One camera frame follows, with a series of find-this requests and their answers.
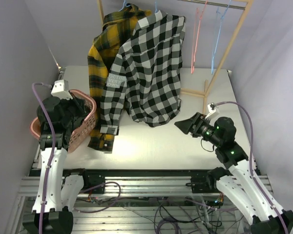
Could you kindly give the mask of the black white checkered shirt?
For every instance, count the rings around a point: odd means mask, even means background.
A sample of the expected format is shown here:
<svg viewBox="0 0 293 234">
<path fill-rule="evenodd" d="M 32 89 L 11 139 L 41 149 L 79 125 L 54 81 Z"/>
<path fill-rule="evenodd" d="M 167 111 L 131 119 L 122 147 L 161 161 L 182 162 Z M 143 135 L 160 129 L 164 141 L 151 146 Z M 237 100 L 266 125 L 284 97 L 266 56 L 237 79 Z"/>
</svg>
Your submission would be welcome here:
<svg viewBox="0 0 293 234">
<path fill-rule="evenodd" d="M 117 134 L 123 110 L 149 127 L 164 125 L 179 114 L 185 24 L 184 16 L 162 11 L 137 21 L 104 86 L 101 133 Z"/>
</svg>

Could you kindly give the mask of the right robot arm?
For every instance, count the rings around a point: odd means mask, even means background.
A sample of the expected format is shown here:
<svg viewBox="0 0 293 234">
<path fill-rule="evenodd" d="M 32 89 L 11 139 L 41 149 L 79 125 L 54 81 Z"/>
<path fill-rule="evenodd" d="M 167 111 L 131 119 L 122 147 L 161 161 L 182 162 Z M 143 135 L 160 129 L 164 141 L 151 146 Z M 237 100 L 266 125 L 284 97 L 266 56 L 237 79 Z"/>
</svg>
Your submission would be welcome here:
<svg viewBox="0 0 293 234">
<path fill-rule="evenodd" d="M 220 117 L 214 125 L 201 113 L 178 121 L 184 134 L 200 137 L 215 147 L 223 167 L 208 172 L 206 189 L 222 192 L 242 213 L 253 234 L 288 234 L 293 228 L 293 211 L 285 210 L 268 191 L 242 147 L 235 141 L 236 127 L 229 117 Z"/>
</svg>

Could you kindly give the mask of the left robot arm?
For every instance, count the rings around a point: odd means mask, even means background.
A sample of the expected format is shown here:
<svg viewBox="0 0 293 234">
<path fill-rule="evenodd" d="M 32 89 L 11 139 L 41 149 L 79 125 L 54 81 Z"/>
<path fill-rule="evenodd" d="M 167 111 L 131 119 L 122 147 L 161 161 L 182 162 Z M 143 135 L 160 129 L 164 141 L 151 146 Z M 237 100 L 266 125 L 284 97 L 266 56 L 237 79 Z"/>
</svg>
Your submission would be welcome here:
<svg viewBox="0 0 293 234">
<path fill-rule="evenodd" d="M 48 97 L 40 102 L 37 117 L 40 122 L 42 168 L 39 189 L 31 214 L 23 217 L 29 234 L 69 234 L 73 229 L 72 208 L 77 194 L 89 190 L 90 182 L 81 174 L 63 178 L 63 166 L 69 141 L 90 112 L 85 100 L 73 97 Z"/>
</svg>

